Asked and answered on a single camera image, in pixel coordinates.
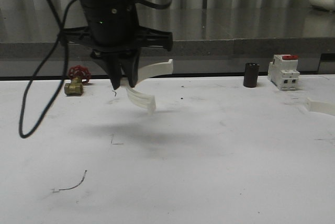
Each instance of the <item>white curved plastic piece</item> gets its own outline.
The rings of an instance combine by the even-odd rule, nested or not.
[[[169,75],[173,72],[173,59],[165,63],[155,63],[144,66],[138,70],[138,81],[142,82],[145,79],[154,76]]]
[[[140,83],[141,81],[148,79],[150,77],[169,75],[172,74],[172,72],[173,72],[172,59],[170,59],[168,62],[165,63],[155,63],[147,65],[138,70],[137,83]],[[126,88],[128,98],[134,105],[147,109],[149,115],[151,115],[156,110],[156,102],[154,95],[144,94],[135,91],[133,88],[129,86],[128,80],[126,78],[121,79],[121,86]]]
[[[306,108],[309,111],[335,116],[335,104],[332,103],[315,101],[308,97],[306,99]]]
[[[149,115],[153,114],[156,110],[155,96],[137,92],[131,87],[126,89],[128,98],[134,105],[147,109]]]

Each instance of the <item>gate valve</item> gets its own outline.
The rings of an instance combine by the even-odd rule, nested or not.
[[[84,92],[83,84],[87,84],[91,78],[88,68],[80,65],[73,66],[69,69],[68,76],[71,83],[65,84],[65,94],[67,96],[81,96]]]

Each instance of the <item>circuit breaker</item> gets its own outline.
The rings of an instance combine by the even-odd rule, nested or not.
[[[300,75],[297,66],[297,55],[274,55],[267,77],[281,91],[294,91],[297,89]]]

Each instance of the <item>black cylinder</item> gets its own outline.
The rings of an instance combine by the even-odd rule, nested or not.
[[[260,65],[257,63],[246,63],[244,71],[243,85],[248,88],[255,88],[257,86],[257,78]]]

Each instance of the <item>red valve handle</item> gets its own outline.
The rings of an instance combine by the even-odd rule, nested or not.
[[[79,76],[82,79],[83,84],[86,84],[90,81],[91,73],[88,68],[77,65],[69,69],[68,76],[71,80]]]

